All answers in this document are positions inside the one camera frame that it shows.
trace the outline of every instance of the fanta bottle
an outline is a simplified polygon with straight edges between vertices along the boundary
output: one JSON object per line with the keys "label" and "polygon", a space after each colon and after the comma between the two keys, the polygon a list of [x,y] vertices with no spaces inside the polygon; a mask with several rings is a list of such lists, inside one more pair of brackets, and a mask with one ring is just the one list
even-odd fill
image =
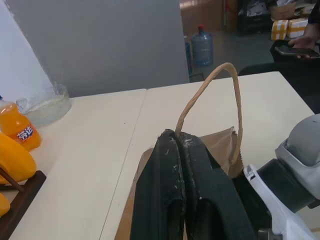
{"label": "fanta bottle", "polygon": [[4,101],[0,96],[0,130],[26,150],[40,146],[41,137],[29,119],[18,111],[14,102]]}

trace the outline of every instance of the table surface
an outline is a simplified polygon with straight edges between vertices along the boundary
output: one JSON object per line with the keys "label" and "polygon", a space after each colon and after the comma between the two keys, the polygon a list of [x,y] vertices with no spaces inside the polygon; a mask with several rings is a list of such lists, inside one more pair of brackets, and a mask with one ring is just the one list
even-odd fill
{"label": "table surface", "polygon": [[31,152],[47,179],[11,240],[98,240],[146,89],[72,99]]}
{"label": "table surface", "polygon": [[[154,146],[165,129],[175,129],[181,112],[201,84],[147,91],[101,240],[113,240],[116,235],[142,153]],[[289,136],[293,127],[313,112],[279,72],[240,76],[239,86],[243,119],[242,160],[244,165],[254,164],[259,168],[275,157],[275,148]],[[232,79],[224,78],[211,82],[186,116],[182,131],[200,137],[231,126],[238,130],[236,99]],[[312,213],[303,218],[310,227],[318,227],[320,214]]]}

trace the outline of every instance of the floor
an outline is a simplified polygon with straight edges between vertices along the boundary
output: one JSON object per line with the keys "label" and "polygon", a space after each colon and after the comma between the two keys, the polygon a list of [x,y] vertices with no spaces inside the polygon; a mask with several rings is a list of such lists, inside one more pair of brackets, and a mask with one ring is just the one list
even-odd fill
{"label": "floor", "polygon": [[[239,72],[245,67],[273,62],[269,52],[273,41],[270,32],[253,33],[241,36],[237,33],[218,31],[213,33],[213,65],[194,67],[191,82],[203,81],[217,66],[229,62]],[[217,78],[230,77],[221,72]]]}

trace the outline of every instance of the paper bag handle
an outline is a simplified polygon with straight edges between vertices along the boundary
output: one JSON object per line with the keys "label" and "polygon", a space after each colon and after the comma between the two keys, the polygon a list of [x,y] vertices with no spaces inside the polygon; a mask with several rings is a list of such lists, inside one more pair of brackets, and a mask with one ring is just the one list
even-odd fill
{"label": "paper bag handle", "polygon": [[242,141],[242,135],[243,135],[243,127],[242,127],[242,113],[241,113],[241,97],[240,97],[240,89],[239,89],[239,80],[238,80],[238,74],[235,67],[229,63],[226,62],[224,64],[221,64],[218,66],[215,70],[213,70],[210,75],[204,80],[203,84],[199,88],[199,90],[196,92],[196,94],[191,98],[191,100],[188,102],[188,104],[185,106],[183,112],[181,113],[179,120],[175,127],[175,133],[177,136],[180,135],[180,132],[182,130],[182,126],[184,125],[184,120],[187,114],[189,113],[190,109],[195,105],[197,99],[200,97],[200,95],[205,91],[205,89],[208,87],[209,83],[222,71],[226,70],[229,72],[229,74],[232,77],[233,80],[233,87],[234,87],[234,93],[235,93],[235,101],[236,101],[236,107],[238,111],[238,137],[236,140],[235,150],[231,159],[231,165],[234,164],[239,156],[240,153],[240,146]]}

